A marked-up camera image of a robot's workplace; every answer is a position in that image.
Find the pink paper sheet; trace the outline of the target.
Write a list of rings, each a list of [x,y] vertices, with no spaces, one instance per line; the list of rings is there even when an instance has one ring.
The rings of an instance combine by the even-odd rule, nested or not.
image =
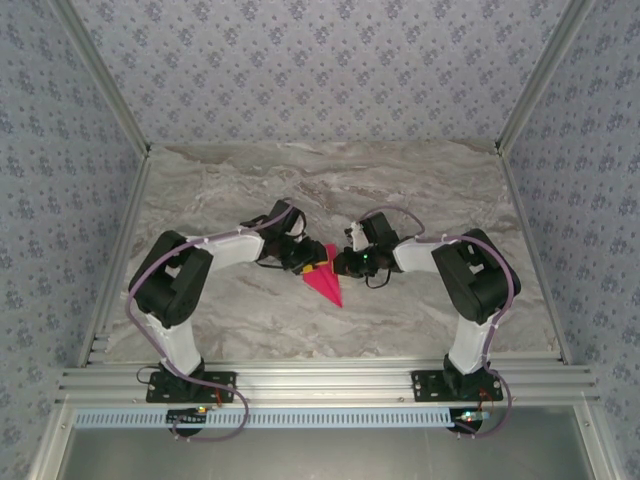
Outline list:
[[[329,263],[313,272],[302,275],[303,281],[339,308],[343,307],[339,276],[333,272],[333,260],[337,255],[335,244],[326,244]]]

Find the small black controller board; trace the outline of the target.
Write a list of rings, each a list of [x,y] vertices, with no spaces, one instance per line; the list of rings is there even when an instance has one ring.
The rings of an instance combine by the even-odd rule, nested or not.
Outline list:
[[[207,410],[201,408],[169,409],[165,423],[176,428],[199,428],[207,419]]]
[[[475,434],[483,423],[491,418],[492,411],[471,408],[453,408],[450,410],[453,426],[451,431],[462,434]]]

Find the aluminium mounting rail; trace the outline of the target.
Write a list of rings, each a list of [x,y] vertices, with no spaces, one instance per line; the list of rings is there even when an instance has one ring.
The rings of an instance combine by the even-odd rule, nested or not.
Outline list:
[[[436,370],[440,360],[417,358],[231,361],[208,364],[232,371],[237,387],[256,407],[403,406],[414,401],[410,374]],[[554,355],[499,358],[493,366],[517,406],[593,403],[600,394],[590,368],[565,365]],[[136,364],[91,364],[64,370],[54,399],[84,406],[142,404],[146,388]]]

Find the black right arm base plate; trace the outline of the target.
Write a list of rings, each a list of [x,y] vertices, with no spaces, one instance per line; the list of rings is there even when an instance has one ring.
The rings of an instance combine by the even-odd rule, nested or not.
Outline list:
[[[502,401],[500,381],[485,370],[462,375],[457,370],[416,370],[410,374],[416,402]]]

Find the aluminium table side rail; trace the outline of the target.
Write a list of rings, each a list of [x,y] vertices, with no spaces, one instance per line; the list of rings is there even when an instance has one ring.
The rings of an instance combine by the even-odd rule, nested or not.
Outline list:
[[[569,344],[564,334],[563,326],[553,299],[551,288],[546,280],[544,267],[539,255],[538,248],[535,244],[534,235],[528,222],[524,204],[520,197],[515,177],[506,156],[503,153],[498,152],[498,158],[500,161],[501,171],[504,175],[508,190],[514,204],[514,208],[516,210],[521,228],[523,230],[524,240],[527,245],[527,249],[536,273],[540,290],[545,300],[546,308],[553,325],[554,334],[560,349],[560,359],[565,365],[572,365],[574,363],[573,355],[571,354]]]
[[[79,368],[84,368],[90,363],[94,342],[97,337],[106,332],[111,312],[118,304],[149,171],[149,153],[146,152],[143,154],[137,168],[124,217],[107,265],[106,275],[100,287],[96,305],[80,349],[77,361]]]

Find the aluminium frame post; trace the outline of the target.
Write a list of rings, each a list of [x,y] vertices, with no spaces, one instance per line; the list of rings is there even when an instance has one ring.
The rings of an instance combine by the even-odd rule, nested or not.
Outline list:
[[[596,0],[568,0],[551,31],[524,88],[496,139],[497,153],[505,158],[526,126],[537,103],[569,51]]]
[[[121,94],[115,77],[102,59],[90,32],[85,27],[71,0],[47,0],[56,15],[74,49],[87,68],[92,80],[110,107],[121,129],[132,144],[136,153],[145,158],[148,143],[139,127],[133,112]]]

